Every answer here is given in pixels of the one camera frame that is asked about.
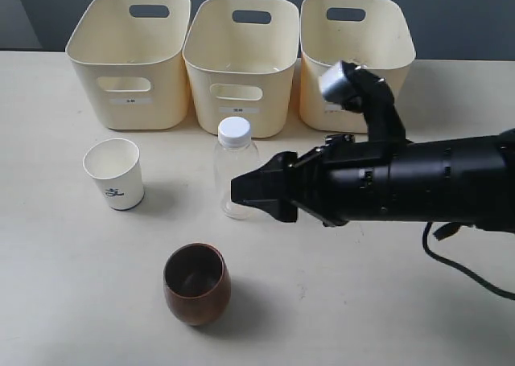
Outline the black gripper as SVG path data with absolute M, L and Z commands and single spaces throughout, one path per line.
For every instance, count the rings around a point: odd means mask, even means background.
M 326 226 L 380 220 L 388 210 L 391 142 L 355 143 L 350 134 L 332 135 L 327 143 L 299 156 L 285 151 L 258 169 L 231 181 L 231 200 L 263 211 L 282 223 L 295 223 L 299 209 Z M 295 202 L 288 197 L 295 164 Z

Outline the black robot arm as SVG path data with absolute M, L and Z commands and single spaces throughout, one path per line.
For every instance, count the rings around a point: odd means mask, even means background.
M 304 211 L 350 221 L 446 222 L 514 229 L 514 133 L 435 142 L 329 136 L 304 155 L 276 154 L 234 178 L 231 199 L 283 223 Z

